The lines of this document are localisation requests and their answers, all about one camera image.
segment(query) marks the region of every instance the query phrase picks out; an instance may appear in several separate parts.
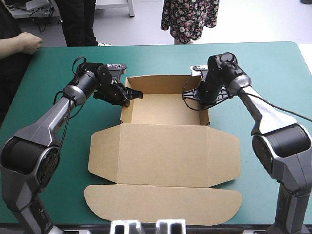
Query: cardboard box lid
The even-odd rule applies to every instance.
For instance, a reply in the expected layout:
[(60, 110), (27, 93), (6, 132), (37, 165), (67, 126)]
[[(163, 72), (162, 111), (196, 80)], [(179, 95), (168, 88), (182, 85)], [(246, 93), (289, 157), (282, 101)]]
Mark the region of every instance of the cardboard box lid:
[(238, 191), (211, 188), (90, 185), (84, 195), (90, 209), (107, 220), (183, 218), (190, 225), (226, 222), (242, 203)]
[(89, 171), (118, 184), (207, 188), (239, 177), (239, 139), (207, 126), (121, 124), (92, 135)]
[[(143, 99), (131, 100), (129, 107), (123, 107), (122, 123), (207, 125), (208, 110), (194, 111), (182, 100), (182, 90), (197, 88), (200, 77), (189, 75), (150, 75), (130, 77), (126, 86), (141, 90)], [(193, 108), (200, 108), (195, 100), (187, 100)]]

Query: white floor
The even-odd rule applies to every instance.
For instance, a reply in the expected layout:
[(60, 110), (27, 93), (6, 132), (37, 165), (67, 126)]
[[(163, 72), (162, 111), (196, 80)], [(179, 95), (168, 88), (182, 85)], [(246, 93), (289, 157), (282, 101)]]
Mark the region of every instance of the white floor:
[[(160, 29), (163, 0), (136, 0), (136, 16), (127, 8), (97, 10), (94, 32), (98, 41), (112, 45), (173, 44), (169, 31)], [(66, 46), (59, 24), (44, 33), (27, 20), (23, 31), (44, 40), (44, 46)], [(195, 43), (294, 41), (303, 49), (312, 71), (312, 5), (299, 0), (220, 0), (217, 27), (205, 28)]]

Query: green table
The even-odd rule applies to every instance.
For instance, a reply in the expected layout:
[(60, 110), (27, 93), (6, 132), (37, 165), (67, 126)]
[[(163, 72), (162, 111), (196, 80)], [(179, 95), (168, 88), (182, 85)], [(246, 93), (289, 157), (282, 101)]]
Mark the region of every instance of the green table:
[[(311, 74), (297, 45), (292, 42), (43, 48), (31, 61), (0, 129), (0, 145), (52, 106), (54, 94), (72, 79), (72, 62), (80, 55), (89, 62), (124, 63), (128, 66), (126, 76), (138, 76), (189, 74), (191, 65), (205, 64), (208, 56), (228, 51), (237, 56), (240, 66), (252, 78), (253, 87), (263, 97), (312, 117)], [(55, 223), (106, 222), (89, 210), (83, 191), (90, 184), (110, 183), (88, 172), (90, 136), (119, 124), (120, 111), (119, 106), (90, 98), (79, 115), (70, 121), (60, 165), (41, 194)], [(253, 153), (252, 117), (237, 97), (212, 108), (210, 117), (212, 127), (234, 134), (241, 140), (241, 177), (216, 186), (243, 194), (239, 212), (227, 223), (273, 223), (278, 184), (269, 177)], [(297, 120), (312, 133), (311, 123)], [(16, 220), (1, 200), (0, 223), (12, 222)], [(312, 202), (305, 222), (312, 223)]]

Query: shoe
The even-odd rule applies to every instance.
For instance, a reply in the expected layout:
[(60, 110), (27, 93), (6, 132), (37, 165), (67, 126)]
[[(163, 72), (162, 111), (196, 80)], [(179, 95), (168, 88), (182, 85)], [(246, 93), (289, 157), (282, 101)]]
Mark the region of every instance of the shoe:
[(112, 45), (106, 44), (106, 43), (103, 43), (103, 42), (99, 42), (99, 43), (97, 44), (97, 46), (112, 46)]
[(312, 0), (300, 0), (303, 4), (312, 4)]

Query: floral dress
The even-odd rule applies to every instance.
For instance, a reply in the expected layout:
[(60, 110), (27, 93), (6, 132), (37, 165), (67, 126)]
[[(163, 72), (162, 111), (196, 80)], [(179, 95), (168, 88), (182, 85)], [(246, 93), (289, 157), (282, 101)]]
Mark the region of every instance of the floral dress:
[(219, 0), (164, 0), (161, 29), (182, 44), (201, 37), (204, 26), (216, 26)]

